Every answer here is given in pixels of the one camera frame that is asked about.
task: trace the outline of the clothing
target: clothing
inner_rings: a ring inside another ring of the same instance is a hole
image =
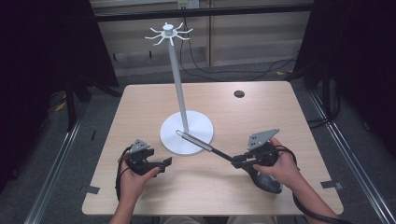
[[[160,224],[207,224],[203,217],[161,217]],[[240,216],[229,217],[227,224],[276,224],[274,217]]]

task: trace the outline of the white stand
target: white stand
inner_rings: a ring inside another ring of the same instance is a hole
[[[176,134],[176,131],[184,130],[184,133],[189,133],[209,144],[212,140],[214,129],[212,122],[204,114],[196,111],[186,111],[183,90],[181,88],[180,73],[178,70],[177,55],[172,40],[174,36],[177,36],[183,40],[188,40],[188,38],[183,38],[177,35],[178,33],[186,34],[191,31],[178,32],[177,29],[179,29],[182,25],[183,23],[181,23],[178,28],[173,29],[173,25],[166,23],[163,27],[163,31],[156,31],[151,28],[153,32],[161,34],[146,38],[154,39],[162,36],[163,38],[160,40],[160,42],[154,45],[159,45],[165,38],[167,39],[169,58],[171,60],[172,71],[177,90],[178,105],[180,108],[180,112],[173,114],[163,123],[163,126],[160,130],[161,141],[167,149],[176,153],[177,155],[189,156],[195,155],[203,149],[182,139],[178,134]]]

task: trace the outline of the table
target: table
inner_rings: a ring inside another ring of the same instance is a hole
[[[225,82],[183,84],[186,108],[208,116],[215,129],[211,145],[230,156],[247,151],[248,137],[274,128],[276,138],[296,155],[307,181],[335,213],[343,212],[335,189],[323,189],[331,180],[302,109],[289,82]],[[245,96],[237,98],[235,91]],[[149,161],[173,157],[164,174],[151,179],[139,198],[134,214],[142,216],[238,216],[299,215],[291,191],[272,194],[255,187],[241,169],[203,151],[180,157],[160,140],[163,122],[178,112],[174,84],[131,85],[125,88],[110,128],[82,211],[87,215],[111,215],[118,200],[115,178],[121,152],[141,139],[155,148]]]

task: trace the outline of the person's left hand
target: person's left hand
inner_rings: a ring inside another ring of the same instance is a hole
[[[129,156],[129,153],[125,153],[121,164],[121,172],[128,168],[126,160]],[[137,175],[131,169],[127,169],[120,180],[120,203],[124,201],[126,203],[136,202],[143,193],[146,183],[159,172],[160,167],[152,168],[145,175]]]

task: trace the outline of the person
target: person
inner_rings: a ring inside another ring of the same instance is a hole
[[[270,143],[273,146],[282,146],[280,142],[272,137]],[[292,156],[288,152],[279,151],[279,158],[274,166],[260,166],[255,164],[254,169],[257,171],[273,176],[279,183],[285,185],[287,188],[291,189],[294,196],[298,199],[300,204],[304,206],[311,212],[316,214],[339,218],[334,211],[327,205],[320,196],[312,189],[309,183],[301,175],[297,165],[295,164]],[[125,160],[122,160],[121,170],[128,168]],[[121,177],[120,181],[120,201],[117,209],[111,218],[110,223],[112,224],[122,224],[131,223],[132,214],[134,211],[134,206],[142,194],[144,187],[148,181],[158,174],[160,169],[158,167],[151,169],[145,175],[137,175],[130,169],[127,169]],[[236,223],[275,223],[272,217],[251,217],[252,219],[260,220],[250,220],[247,222],[244,217],[230,217],[228,224]],[[310,224],[321,224],[327,223],[320,220],[314,219],[312,217],[306,216],[306,219]],[[163,224],[204,224],[205,219],[203,217],[162,217],[161,223]]]

